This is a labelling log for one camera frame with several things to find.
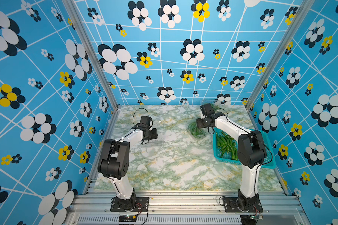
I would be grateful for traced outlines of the green pepper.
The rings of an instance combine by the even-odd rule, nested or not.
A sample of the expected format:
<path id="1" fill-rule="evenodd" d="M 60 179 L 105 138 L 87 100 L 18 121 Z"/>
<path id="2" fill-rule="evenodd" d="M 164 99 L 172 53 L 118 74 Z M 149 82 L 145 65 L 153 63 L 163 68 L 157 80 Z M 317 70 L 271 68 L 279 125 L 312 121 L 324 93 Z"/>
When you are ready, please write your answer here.
<path id="1" fill-rule="evenodd" d="M 230 149 L 230 152 L 231 152 L 231 159 L 232 160 L 238 160 L 236 143 L 231 141 L 230 144 L 229 144 L 229 149 Z"/>
<path id="2" fill-rule="evenodd" d="M 231 153 L 229 149 L 229 144 L 231 141 L 234 141 L 231 137 L 220 136 L 216 134 L 216 139 L 217 139 L 217 147 L 219 148 L 222 155 L 224 155 L 225 153 Z"/>

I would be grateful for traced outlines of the teal plastic basket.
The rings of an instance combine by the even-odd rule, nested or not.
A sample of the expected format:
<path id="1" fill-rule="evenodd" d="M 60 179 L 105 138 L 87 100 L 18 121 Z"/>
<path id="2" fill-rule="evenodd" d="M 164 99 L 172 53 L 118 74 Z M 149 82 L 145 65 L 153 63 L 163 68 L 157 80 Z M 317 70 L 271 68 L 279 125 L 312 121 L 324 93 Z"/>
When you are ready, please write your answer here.
<path id="1" fill-rule="evenodd" d="M 213 151 L 214 157 L 218 161 L 235 165 L 244 165 L 250 168 L 262 166 L 262 168 L 275 169 L 276 161 L 267 133 L 252 130 L 249 133 L 240 135 L 237 139 L 232 138 L 236 143 L 238 156 L 238 160 L 232 160 L 230 153 L 222 155 L 217 147 L 216 139 L 216 134 L 220 136 L 229 135 L 218 128 L 215 128 L 214 130 L 216 133 L 213 135 Z"/>

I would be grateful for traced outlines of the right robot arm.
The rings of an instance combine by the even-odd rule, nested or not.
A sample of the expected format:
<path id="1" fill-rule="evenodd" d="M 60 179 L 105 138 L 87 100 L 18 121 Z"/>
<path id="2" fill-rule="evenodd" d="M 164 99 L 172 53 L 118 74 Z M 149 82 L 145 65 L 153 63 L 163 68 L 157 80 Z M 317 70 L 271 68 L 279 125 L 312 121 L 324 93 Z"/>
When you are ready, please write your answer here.
<path id="1" fill-rule="evenodd" d="M 222 112 L 215 112 L 211 104 L 200 106 L 201 117 L 196 119 L 198 128 L 214 127 L 231 136 L 237 143 L 238 159 L 242 164 L 242 181 L 238 190 L 238 207 L 248 212 L 261 208 L 258 194 L 259 171 L 267 156 L 265 141 L 259 130 L 249 130 L 233 122 Z"/>

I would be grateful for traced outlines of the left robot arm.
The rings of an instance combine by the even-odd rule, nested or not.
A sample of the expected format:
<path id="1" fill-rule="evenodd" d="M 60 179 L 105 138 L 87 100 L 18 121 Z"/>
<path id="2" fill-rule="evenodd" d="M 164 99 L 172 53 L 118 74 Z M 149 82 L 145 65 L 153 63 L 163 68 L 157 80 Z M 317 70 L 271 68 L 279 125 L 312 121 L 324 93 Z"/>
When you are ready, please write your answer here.
<path id="1" fill-rule="evenodd" d="M 130 147 L 136 143 L 144 144 L 158 138 L 157 129 L 153 128 L 153 119 L 142 116 L 128 133 L 117 139 L 105 140 L 98 162 L 98 172 L 109 178 L 118 199 L 119 206 L 126 211 L 135 207 L 135 189 L 129 183 Z"/>

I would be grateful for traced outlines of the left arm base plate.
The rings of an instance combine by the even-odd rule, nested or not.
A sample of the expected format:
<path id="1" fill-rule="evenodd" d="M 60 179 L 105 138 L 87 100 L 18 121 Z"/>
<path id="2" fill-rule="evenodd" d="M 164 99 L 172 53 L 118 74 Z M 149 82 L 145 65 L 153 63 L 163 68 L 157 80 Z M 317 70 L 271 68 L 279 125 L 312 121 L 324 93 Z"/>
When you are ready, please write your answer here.
<path id="1" fill-rule="evenodd" d="M 111 200 L 111 212 L 139 212 L 141 208 L 147 212 L 149 206 L 149 197 L 136 197 L 135 199 L 123 200 L 114 197 Z"/>

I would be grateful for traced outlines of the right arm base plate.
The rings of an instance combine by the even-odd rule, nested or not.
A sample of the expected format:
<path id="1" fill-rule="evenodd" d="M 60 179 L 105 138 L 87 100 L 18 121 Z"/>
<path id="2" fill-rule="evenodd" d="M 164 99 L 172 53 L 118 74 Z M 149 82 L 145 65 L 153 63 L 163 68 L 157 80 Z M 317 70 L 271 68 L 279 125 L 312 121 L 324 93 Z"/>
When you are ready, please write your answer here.
<path id="1" fill-rule="evenodd" d="M 257 197 L 242 198 L 242 197 L 223 197 L 220 200 L 225 212 L 228 213 L 263 213 L 262 204 Z"/>

